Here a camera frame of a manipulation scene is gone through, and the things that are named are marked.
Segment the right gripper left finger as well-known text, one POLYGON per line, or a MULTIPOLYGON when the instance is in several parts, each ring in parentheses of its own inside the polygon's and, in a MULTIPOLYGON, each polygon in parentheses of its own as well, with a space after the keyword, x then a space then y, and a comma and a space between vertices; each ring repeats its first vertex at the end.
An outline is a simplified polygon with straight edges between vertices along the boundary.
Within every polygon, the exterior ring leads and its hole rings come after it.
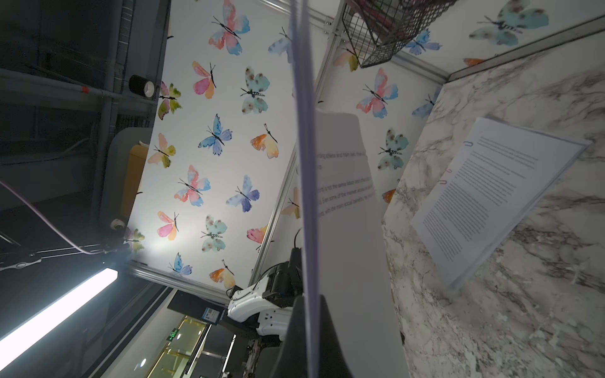
POLYGON ((307 378, 307 325, 304 297, 297 297, 272 378, 307 378))

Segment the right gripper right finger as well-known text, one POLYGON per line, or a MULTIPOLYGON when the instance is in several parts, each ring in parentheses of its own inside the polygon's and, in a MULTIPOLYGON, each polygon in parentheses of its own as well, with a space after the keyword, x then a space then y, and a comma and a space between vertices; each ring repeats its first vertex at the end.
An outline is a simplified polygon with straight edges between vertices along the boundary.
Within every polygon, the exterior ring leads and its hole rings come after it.
POLYGON ((340 347, 326 298, 320 296, 319 376, 321 378, 352 378, 340 347))

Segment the yellow highlighted document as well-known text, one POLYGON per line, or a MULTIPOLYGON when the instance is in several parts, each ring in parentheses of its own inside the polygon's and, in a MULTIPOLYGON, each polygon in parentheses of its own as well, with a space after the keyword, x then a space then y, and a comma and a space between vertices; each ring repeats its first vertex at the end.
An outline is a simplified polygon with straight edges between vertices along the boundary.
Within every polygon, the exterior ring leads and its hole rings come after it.
POLYGON ((320 296, 352 377, 406 377, 378 198, 359 119, 320 110, 308 4, 292 4, 307 374, 319 376, 320 296))

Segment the plain text document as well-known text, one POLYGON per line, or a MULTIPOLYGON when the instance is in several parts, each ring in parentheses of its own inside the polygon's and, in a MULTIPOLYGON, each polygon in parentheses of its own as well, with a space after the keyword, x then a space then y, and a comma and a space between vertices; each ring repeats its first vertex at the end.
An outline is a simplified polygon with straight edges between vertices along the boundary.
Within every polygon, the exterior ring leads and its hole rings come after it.
POLYGON ((478 118, 412 226, 447 288, 458 288, 492 254, 589 146, 478 118))

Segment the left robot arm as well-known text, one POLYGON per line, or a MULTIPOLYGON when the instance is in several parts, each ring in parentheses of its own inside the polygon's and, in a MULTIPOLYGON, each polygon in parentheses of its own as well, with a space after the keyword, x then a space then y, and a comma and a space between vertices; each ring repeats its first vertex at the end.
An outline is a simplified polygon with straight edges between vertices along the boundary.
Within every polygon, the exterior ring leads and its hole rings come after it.
POLYGON ((245 289, 233 288, 227 318, 260 338, 284 340, 296 298, 303 294, 302 249, 294 247, 288 261, 263 273, 245 289))

